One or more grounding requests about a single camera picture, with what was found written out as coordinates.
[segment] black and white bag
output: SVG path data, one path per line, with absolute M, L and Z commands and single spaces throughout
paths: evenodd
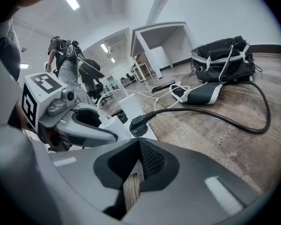
M 251 46 L 241 36 L 199 46 L 191 51 L 191 58 L 192 69 L 196 69 L 197 78 L 205 84 L 188 91 L 185 88 L 173 90 L 180 83 L 171 85 L 171 94 L 176 99 L 184 95 L 182 103 L 213 104 L 223 84 L 252 81 L 257 67 L 253 63 Z

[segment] black bag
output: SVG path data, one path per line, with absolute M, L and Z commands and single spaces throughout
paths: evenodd
M 255 73 L 251 46 L 241 36 L 199 46 L 191 57 L 202 82 L 249 81 Z

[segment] black cable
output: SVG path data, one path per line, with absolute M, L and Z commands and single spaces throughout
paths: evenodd
M 261 129 L 254 129 L 254 128 L 250 128 L 250 127 L 246 127 L 238 122 L 235 122 L 225 116 L 222 116 L 222 115 L 219 115 L 217 113 L 214 113 L 214 112 L 211 112 L 211 111 L 207 111 L 207 110 L 203 110 L 203 109 L 197 109 L 197 108 L 167 108 L 167 109 L 160 109 L 160 110 L 157 110 L 157 111 L 153 111 L 153 112 L 149 112 L 147 114 L 144 115 L 144 119 L 149 121 L 151 120 L 152 118 L 154 118 L 157 114 L 160 114 L 160 113 L 165 113 L 165 112 L 181 112 L 181 111 L 190 111 L 190 112 L 198 112 L 198 113 L 203 113 L 203 114 L 206 114 L 206 115 L 210 115 L 210 116 L 213 116 L 213 117 L 216 117 L 216 118 L 219 118 L 235 127 L 237 127 L 238 129 L 240 130 L 243 130 L 247 133 L 252 133 L 252 134 L 262 134 L 262 133 L 265 133 L 268 128 L 270 127 L 270 124 L 271 124 L 271 111 L 270 111 L 270 107 L 269 107 L 269 104 L 267 102 L 267 99 L 266 99 L 266 96 L 265 94 L 263 93 L 263 91 L 261 90 L 261 88 L 259 86 L 257 86 L 256 84 L 254 84 L 253 82 L 236 82 L 235 84 L 250 84 L 250 85 L 253 85 L 255 88 L 257 88 L 257 90 L 261 93 L 262 97 L 263 97 L 263 100 L 265 102 L 265 105 L 266 105 L 266 113 L 267 113 L 267 117 L 266 117 L 266 125 L 264 128 L 261 128 Z

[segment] concrete floor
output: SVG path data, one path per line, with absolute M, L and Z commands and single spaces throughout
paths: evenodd
M 194 112 L 169 112 L 150 121 L 156 137 L 163 142 L 202 152 L 247 181 L 257 191 L 273 187 L 281 176 L 281 55 L 255 54 L 254 82 L 265 93 L 272 113 L 269 130 L 262 135 L 241 131 L 217 118 Z M 182 84 L 201 84 L 196 75 L 190 76 L 190 64 L 162 71 L 163 77 L 148 76 L 147 81 L 135 82 L 127 89 L 146 93 L 148 89 L 170 80 L 180 79 Z M 123 92 L 102 107 L 109 113 L 119 109 L 117 102 Z M 170 94 L 161 98 L 157 109 L 167 108 L 175 102 Z M 155 99 L 146 100 L 144 112 L 154 110 Z M 210 110 L 252 128 L 262 128 L 266 110 L 259 92 L 250 85 L 225 85 L 214 105 L 178 104 L 176 107 L 197 107 Z

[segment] wooden surface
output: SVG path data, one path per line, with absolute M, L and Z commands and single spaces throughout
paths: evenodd
M 243 132 L 217 118 L 195 112 L 169 112 L 150 121 L 158 140 L 204 153 L 247 181 L 257 191 L 268 190 L 281 176 L 281 55 L 254 54 L 256 71 L 254 82 L 265 93 L 272 113 L 269 130 L 262 135 Z M 190 75 L 190 64 L 162 71 L 163 78 L 148 76 L 147 81 L 135 82 L 126 88 L 146 93 L 153 86 L 172 79 L 182 84 L 201 84 L 196 75 Z M 103 106 L 110 113 L 119 109 L 117 102 L 122 92 Z M 161 98 L 157 109 L 175 102 L 170 94 Z M 154 99 L 146 100 L 144 112 L 154 110 Z M 262 128 L 266 108 L 259 92 L 250 85 L 225 85 L 213 105 L 178 104 L 176 107 L 197 107 L 227 116 L 252 128 Z

